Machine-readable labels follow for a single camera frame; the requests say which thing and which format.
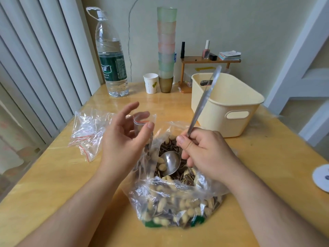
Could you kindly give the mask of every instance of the white paper cup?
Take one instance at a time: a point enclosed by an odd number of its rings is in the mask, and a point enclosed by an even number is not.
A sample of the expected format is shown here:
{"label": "white paper cup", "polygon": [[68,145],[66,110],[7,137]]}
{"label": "white paper cup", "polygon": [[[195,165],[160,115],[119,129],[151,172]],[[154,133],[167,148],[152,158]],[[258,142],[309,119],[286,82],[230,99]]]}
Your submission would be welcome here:
{"label": "white paper cup", "polygon": [[145,88],[146,92],[149,94],[154,94],[157,92],[157,84],[159,82],[159,76],[157,74],[144,74]]}

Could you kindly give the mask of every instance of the metal spoon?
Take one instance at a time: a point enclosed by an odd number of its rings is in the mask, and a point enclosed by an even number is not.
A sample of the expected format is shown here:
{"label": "metal spoon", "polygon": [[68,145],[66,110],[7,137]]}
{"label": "metal spoon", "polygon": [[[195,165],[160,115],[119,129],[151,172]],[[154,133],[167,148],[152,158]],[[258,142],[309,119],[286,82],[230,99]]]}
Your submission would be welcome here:
{"label": "metal spoon", "polygon": [[[216,85],[216,82],[220,76],[220,71],[221,71],[222,67],[218,66],[216,67],[214,73],[212,74],[212,76],[214,77],[214,79],[212,80],[212,82],[209,82],[208,85],[203,85],[203,86],[210,86],[209,89],[205,89],[203,91],[203,95],[201,96],[201,99],[199,101],[198,107],[195,110],[192,122],[190,124],[190,127],[188,128],[187,134],[186,136],[189,138],[193,127],[195,126],[195,123],[197,122],[203,108],[205,107],[211,91],[213,90],[214,86]],[[167,170],[162,172],[163,176],[168,176],[173,174],[175,171],[177,171],[177,169],[180,166],[181,163],[181,159],[182,159],[182,148],[179,149],[179,153],[175,152],[175,151],[168,151],[165,152],[164,154],[161,155],[161,158],[163,158],[163,160],[165,161],[165,164],[167,166]]]}

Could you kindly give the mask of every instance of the cream plastic basket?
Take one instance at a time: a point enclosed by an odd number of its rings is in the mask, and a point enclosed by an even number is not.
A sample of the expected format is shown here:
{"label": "cream plastic basket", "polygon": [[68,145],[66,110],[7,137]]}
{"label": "cream plastic basket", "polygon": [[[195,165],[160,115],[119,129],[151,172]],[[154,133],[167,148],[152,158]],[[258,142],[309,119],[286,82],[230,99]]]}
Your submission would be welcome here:
{"label": "cream plastic basket", "polygon": [[[200,82],[211,76],[212,73],[192,75],[193,112],[205,89]],[[263,102],[264,97],[247,84],[230,74],[221,73],[198,121],[203,128],[219,131],[225,138],[237,137]]]}

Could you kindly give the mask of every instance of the green bottle label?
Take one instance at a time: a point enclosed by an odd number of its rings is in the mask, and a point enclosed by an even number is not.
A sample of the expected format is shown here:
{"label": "green bottle label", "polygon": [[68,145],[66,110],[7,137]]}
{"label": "green bottle label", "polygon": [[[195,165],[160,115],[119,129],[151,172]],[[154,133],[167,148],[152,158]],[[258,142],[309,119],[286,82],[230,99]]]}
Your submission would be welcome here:
{"label": "green bottle label", "polygon": [[126,65],[123,55],[99,55],[105,81],[122,81],[127,78]]}

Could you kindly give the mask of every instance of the small wooden rack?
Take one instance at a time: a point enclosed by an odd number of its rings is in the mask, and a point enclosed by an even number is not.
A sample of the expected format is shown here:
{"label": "small wooden rack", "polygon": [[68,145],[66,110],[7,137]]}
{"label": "small wooden rack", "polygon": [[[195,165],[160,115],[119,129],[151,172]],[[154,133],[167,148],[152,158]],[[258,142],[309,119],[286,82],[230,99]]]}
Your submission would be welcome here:
{"label": "small wooden rack", "polygon": [[191,93],[192,88],[186,85],[185,82],[183,82],[183,77],[184,77],[184,67],[185,64],[200,64],[200,63],[227,63],[226,68],[230,67],[231,63],[240,63],[241,60],[239,61],[223,61],[219,57],[217,58],[216,61],[212,61],[210,59],[203,59],[201,56],[187,56],[185,58],[181,59],[182,61],[182,74],[181,74],[181,81],[178,83],[180,87],[180,91],[182,93]]}

